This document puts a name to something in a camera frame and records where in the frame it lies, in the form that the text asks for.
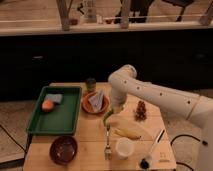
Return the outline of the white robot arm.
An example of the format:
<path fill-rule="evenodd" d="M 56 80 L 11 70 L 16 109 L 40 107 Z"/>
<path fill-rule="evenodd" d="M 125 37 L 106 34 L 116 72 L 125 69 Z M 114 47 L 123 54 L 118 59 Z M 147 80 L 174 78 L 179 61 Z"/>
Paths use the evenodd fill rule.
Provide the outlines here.
<path fill-rule="evenodd" d="M 131 94 L 160 108 L 182 115 L 202 130 L 195 171 L 213 171 L 213 99 L 136 79 L 132 65 L 124 65 L 108 77 L 111 107 L 120 112 Z"/>

